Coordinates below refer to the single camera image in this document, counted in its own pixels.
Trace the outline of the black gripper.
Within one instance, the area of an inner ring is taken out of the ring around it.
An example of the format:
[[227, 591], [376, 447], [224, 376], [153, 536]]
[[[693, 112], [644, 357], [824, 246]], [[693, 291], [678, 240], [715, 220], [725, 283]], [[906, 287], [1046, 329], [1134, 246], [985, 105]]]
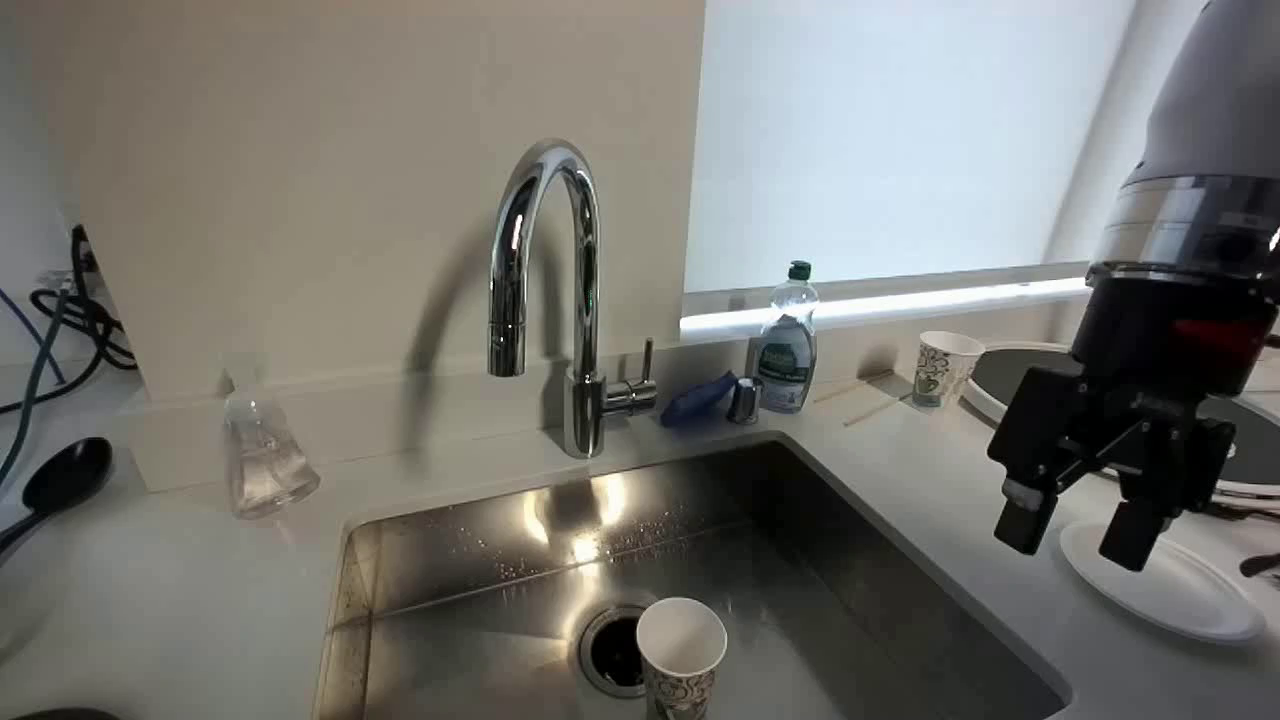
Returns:
[[1246, 273], [1109, 258], [1087, 273], [1073, 372], [1034, 368], [987, 442], [1005, 466], [995, 536], [1034, 557], [1058, 499], [1117, 466], [1100, 553], [1142, 572], [1159, 531], [1212, 495], [1234, 426], [1206, 418], [1208, 395], [1235, 395], [1277, 318], [1277, 287]]

